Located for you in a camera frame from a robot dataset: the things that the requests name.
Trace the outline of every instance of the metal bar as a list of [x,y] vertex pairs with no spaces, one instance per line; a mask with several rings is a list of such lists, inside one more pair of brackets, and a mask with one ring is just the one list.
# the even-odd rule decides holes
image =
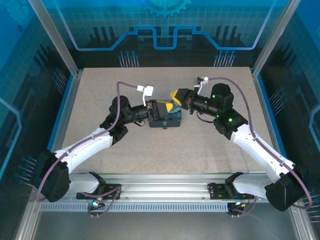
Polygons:
[[66,67],[73,76],[77,76],[79,70],[75,61],[73,60],[67,46],[65,45],[59,31],[57,30],[53,20],[51,19],[46,7],[41,0],[28,0],[32,6],[35,14],[39,18],[42,26],[49,35],[52,43],[60,54],[62,60],[64,61]]
[[31,240],[36,229],[36,223],[39,216],[39,210],[41,208],[41,202],[31,201],[27,203],[24,214],[15,236],[15,240]]
[[[304,206],[304,202],[302,200],[299,200],[296,204]],[[317,238],[306,210],[296,207],[290,207],[290,210],[292,213],[293,224],[296,227],[298,239],[316,240]]]
[[288,22],[290,21],[292,15],[295,13],[301,0],[289,0],[284,7],[281,16],[279,17],[270,37],[268,38],[266,44],[264,45],[259,57],[257,58],[253,66],[253,76],[257,76],[263,66],[265,65],[269,55],[277,44],[279,38],[283,34]]

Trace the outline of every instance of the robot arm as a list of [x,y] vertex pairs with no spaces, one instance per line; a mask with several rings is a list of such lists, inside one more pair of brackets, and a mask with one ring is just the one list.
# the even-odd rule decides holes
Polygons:
[[252,136],[248,121],[233,109],[234,95],[227,84],[215,84],[212,87],[210,98],[198,95],[203,81],[202,78],[198,78],[198,85],[195,85],[194,90],[176,89],[171,92],[170,96],[182,109],[189,110],[190,114],[198,111],[200,115],[206,114],[215,117],[213,124],[216,130],[247,152],[266,173],[266,176],[262,175],[261,177],[242,172],[233,174],[225,181],[228,193],[231,197],[235,193],[266,198],[276,209],[285,211],[305,192],[293,174],[284,167],[284,164],[293,170],[304,184],[308,181],[308,172],[281,156],[254,130],[255,137]]
[[174,106],[171,102],[161,100],[145,101],[145,96],[151,96],[150,93],[143,92],[143,104],[131,107],[127,97],[121,95],[120,113],[118,121],[115,119],[118,111],[118,99],[113,99],[109,108],[110,114],[106,117],[99,128],[97,128],[89,136],[68,146],[64,149],[50,152],[43,151],[37,158],[30,182],[36,188],[39,188],[44,179],[45,174],[53,164],[59,159],[55,167],[48,175],[41,189],[41,193],[49,202],[56,202],[66,193],[87,192],[99,195],[104,193],[105,182],[96,173],[89,173],[82,176],[71,174],[74,169],[81,163],[89,159],[97,152],[109,148],[119,142],[128,132],[126,124],[135,123],[139,125],[142,121],[148,119],[150,121],[158,120],[166,115]]

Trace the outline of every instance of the gear logo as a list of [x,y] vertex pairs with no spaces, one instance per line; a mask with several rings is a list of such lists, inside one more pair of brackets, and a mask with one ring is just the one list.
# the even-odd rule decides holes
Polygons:
[[149,10],[150,14],[166,18],[180,14],[181,10],[187,8],[186,5],[191,3],[191,0],[144,0],[143,2],[144,9]]
[[27,0],[0,0],[0,7],[6,7],[11,17],[20,25],[28,18]]

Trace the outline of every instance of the cable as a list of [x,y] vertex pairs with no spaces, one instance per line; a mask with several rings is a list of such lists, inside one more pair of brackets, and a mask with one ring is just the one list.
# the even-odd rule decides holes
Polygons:
[[116,188],[112,189],[111,191],[108,191],[106,193],[103,193],[103,194],[100,194],[100,195],[92,195],[90,193],[87,193],[87,192],[80,192],[82,195],[85,195],[86,197],[90,197],[90,198],[103,198],[104,196],[107,196],[109,194],[112,194],[114,191],[117,191],[117,190],[121,190],[121,187],[120,186],[117,186]]
[[252,206],[249,208],[249,210],[246,212],[242,212],[242,214],[239,215],[239,218],[244,217],[245,215],[248,215],[254,209],[254,207],[256,206],[256,203],[257,203],[257,197],[254,198],[254,202],[253,202]]
[[96,216],[97,218],[99,218],[100,216],[105,215],[105,214],[111,209],[111,206],[114,204],[114,202],[115,202],[118,194],[120,193],[120,187],[116,187],[116,188],[113,189],[112,191],[114,192],[114,190],[117,190],[117,191],[116,191],[116,193],[115,193],[115,195],[114,195],[114,197],[113,197],[113,199],[112,199],[112,202],[110,203],[110,205],[106,208],[106,210],[105,210],[104,212],[102,212],[102,213],[97,213],[97,214],[94,215],[94,214],[88,209],[88,213],[91,214],[91,217],[92,217],[92,218],[93,218],[94,216]]
[[244,103],[245,103],[245,107],[246,107],[246,110],[248,112],[248,118],[249,118],[249,128],[250,128],[250,132],[253,136],[253,138],[255,139],[255,141],[267,152],[269,153],[277,162],[279,162],[282,166],[284,166],[293,176],[294,178],[299,182],[299,184],[301,185],[302,189],[304,190],[307,198],[308,198],[308,205],[307,206],[299,206],[299,205],[296,205],[296,204],[293,204],[292,206],[298,208],[298,209],[309,209],[311,208],[312,206],[312,198],[311,198],[311,195],[309,193],[309,190],[307,189],[306,185],[304,184],[304,182],[301,180],[301,178],[295,173],[295,171],[293,171],[287,164],[285,164],[284,162],[282,162],[282,160],[277,156],[275,155],[272,151],[270,151],[256,136],[255,134],[255,131],[254,131],[254,128],[253,128],[253,124],[252,124],[252,117],[251,117],[251,111],[250,111],[250,108],[249,108],[249,104],[248,104],[248,101],[246,99],[246,96],[244,94],[244,92],[241,90],[241,88],[239,87],[238,84],[236,84],[233,80],[227,78],[227,77],[210,77],[208,79],[209,81],[213,81],[213,80],[225,80],[225,81],[228,81],[230,83],[232,83],[240,92],[240,94],[242,95],[242,98],[244,100]]
[[[243,212],[244,212],[244,211],[241,211],[241,210],[239,210],[239,209],[233,209],[233,211],[240,212],[240,213],[243,213]],[[261,218],[255,216],[255,215],[253,215],[253,214],[251,214],[251,213],[248,213],[248,212],[247,212],[247,215],[250,216],[250,217],[252,217],[252,218],[254,218],[254,219],[256,219],[256,220],[258,220],[258,221],[259,221],[262,225],[264,225],[278,240],[281,240],[280,237],[278,237],[278,235],[271,229],[271,227],[269,227]]]
[[198,111],[196,112],[196,116],[197,116],[198,119],[200,119],[202,122],[205,122],[205,123],[207,123],[207,124],[213,124],[213,123],[214,123],[214,121],[208,121],[208,120],[202,119],[202,118],[199,116],[199,112],[198,112]]
[[[119,120],[119,116],[120,116],[120,84],[125,85],[125,86],[128,86],[128,87],[131,87],[131,88],[135,88],[135,89],[138,87],[138,86],[136,86],[136,85],[131,85],[131,84],[125,83],[125,82],[123,82],[123,81],[118,81],[118,82],[116,83],[116,97],[117,97],[117,106],[116,106],[116,107],[117,107],[117,109],[116,109],[116,117],[115,117],[115,120],[114,120],[113,124],[112,124],[108,129],[106,129],[106,130],[104,130],[104,131],[102,131],[102,132],[94,135],[93,138],[97,138],[97,137],[99,137],[99,136],[101,136],[101,135],[109,132],[111,129],[113,129],[113,128],[116,126],[116,124],[117,124],[117,122],[118,122],[118,120]],[[86,143],[86,142],[89,141],[89,140],[92,140],[92,137],[91,137],[91,136],[85,138],[84,140],[82,140],[82,141],[78,142],[77,144],[75,144],[74,146],[72,146],[68,151],[66,151],[64,154],[62,154],[62,155],[51,165],[51,167],[50,167],[50,168],[48,169],[48,171],[45,173],[45,175],[44,175],[44,177],[43,177],[43,179],[42,179],[42,181],[41,181],[41,183],[40,183],[40,185],[39,185],[38,191],[36,192],[35,200],[36,200],[37,202],[41,202],[41,201],[44,199],[44,198],[43,198],[43,199],[40,199],[41,190],[42,190],[42,188],[44,187],[44,184],[45,184],[46,180],[48,179],[49,174],[52,172],[52,170],[55,168],[55,166],[56,166],[62,159],[64,159],[64,157],[68,156],[68,154],[71,153],[75,148],[77,148],[78,146]]]

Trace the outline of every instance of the metal floor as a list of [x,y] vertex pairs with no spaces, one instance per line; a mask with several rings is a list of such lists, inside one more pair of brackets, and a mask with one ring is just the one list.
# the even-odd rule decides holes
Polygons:
[[41,212],[33,240],[281,240],[296,239],[289,212],[257,204],[251,216],[226,213],[109,213],[91,218],[79,212]]

